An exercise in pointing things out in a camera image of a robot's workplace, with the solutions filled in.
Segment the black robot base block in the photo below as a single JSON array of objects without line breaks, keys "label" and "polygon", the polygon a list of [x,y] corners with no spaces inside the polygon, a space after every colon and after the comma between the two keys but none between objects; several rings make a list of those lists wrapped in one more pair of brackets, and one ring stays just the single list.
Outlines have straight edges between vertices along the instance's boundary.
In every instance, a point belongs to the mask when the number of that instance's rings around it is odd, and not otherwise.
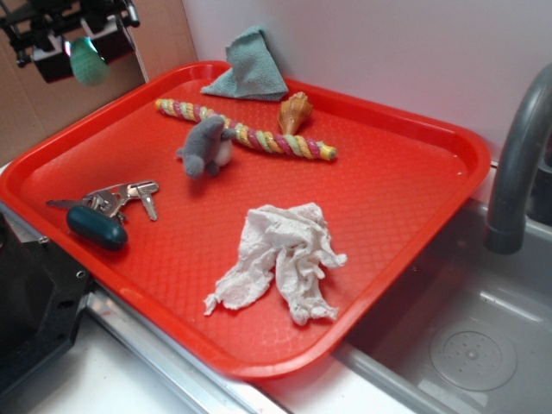
[{"label": "black robot base block", "polygon": [[75,343],[90,272],[54,241],[20,241],[1,217],[1,396]]}]

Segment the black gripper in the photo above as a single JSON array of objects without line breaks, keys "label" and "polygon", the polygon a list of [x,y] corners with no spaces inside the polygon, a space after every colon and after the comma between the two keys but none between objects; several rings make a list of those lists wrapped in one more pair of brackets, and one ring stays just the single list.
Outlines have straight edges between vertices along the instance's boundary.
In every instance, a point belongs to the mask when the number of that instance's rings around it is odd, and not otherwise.
[{"label": "black gripper", "polygon": [[111,64],[135,52],[126,28],[141,25],[131,1],[1,2],[1,30],[25,67],[34,62],[45,82],[73,76],[67,35],[84,29],[100,57]]}]

